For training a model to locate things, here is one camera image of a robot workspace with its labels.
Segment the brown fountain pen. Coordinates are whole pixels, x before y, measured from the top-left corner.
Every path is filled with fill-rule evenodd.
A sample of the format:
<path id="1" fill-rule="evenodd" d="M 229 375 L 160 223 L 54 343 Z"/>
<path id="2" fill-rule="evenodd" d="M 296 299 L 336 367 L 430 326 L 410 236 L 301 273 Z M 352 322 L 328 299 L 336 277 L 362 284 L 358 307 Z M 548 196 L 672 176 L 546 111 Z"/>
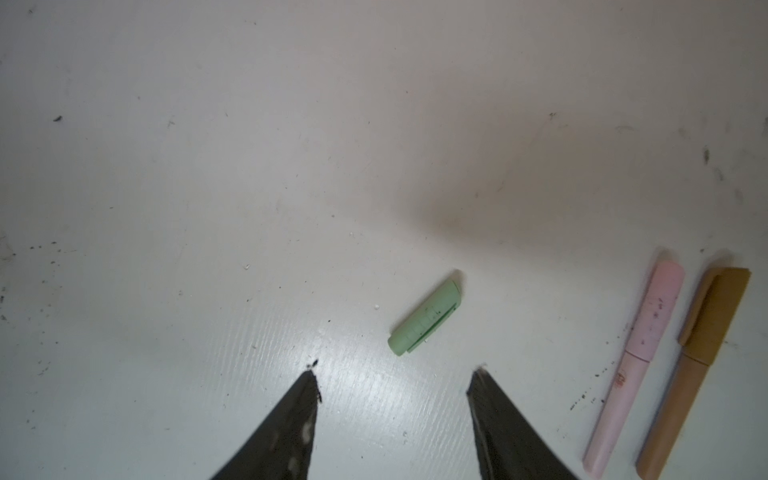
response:
<path id="1" fill-rule="evenodd" d="M 715 267 L 702 276 L 678 336 L 674 373 L 635 464 L 640 478 L 661 477 L 750 278 L 749 269 L 738 267 Z"/>

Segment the pink fountain pen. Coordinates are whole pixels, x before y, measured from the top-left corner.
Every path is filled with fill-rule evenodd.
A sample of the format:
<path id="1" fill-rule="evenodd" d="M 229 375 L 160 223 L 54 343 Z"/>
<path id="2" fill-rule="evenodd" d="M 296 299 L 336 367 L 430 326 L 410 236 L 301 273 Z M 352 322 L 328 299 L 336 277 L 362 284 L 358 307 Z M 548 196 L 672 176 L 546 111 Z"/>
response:
<path id="1" fill-rule="evenodd" d="M 599 479 L 609 463 L 650 362 L 672 317 L 683 285 L 681 265 L 656 263 L 632 325 L 624 353 L 583 457 L 585 472 Z"/>

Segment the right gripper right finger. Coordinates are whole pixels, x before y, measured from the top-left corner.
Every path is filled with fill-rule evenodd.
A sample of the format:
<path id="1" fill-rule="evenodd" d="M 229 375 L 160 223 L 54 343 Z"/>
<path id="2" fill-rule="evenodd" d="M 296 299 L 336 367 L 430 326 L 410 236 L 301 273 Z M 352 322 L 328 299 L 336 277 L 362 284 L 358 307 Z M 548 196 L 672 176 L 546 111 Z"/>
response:
<path id="1" fill-rule="evenodd" d="M 466 395 L 483 479 L 576 479 L 487 370 L 473 372 Z"/>

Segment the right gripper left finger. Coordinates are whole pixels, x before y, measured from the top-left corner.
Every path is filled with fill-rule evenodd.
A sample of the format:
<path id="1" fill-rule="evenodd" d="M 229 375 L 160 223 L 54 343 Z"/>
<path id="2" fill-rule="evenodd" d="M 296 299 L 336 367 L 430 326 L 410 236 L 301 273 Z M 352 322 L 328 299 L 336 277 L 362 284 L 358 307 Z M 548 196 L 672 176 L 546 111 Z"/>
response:
<path id="1" fill-rule="evenodd" d="M 316 376 L 304 371 L 215 479 L 308 478 L 318 405 Z"/>

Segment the green pen cap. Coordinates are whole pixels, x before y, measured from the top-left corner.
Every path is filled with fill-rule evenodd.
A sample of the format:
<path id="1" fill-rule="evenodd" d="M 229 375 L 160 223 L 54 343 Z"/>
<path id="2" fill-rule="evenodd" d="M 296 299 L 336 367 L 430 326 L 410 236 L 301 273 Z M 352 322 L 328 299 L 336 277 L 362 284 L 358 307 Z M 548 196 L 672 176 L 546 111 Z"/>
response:
<path id="1" fill-rule="evenodd" d="M 392 331 L 390 350 L 396 356 L 411 353 L 459 308 L 461 300 L 459 283 L 447 279 Z"/>

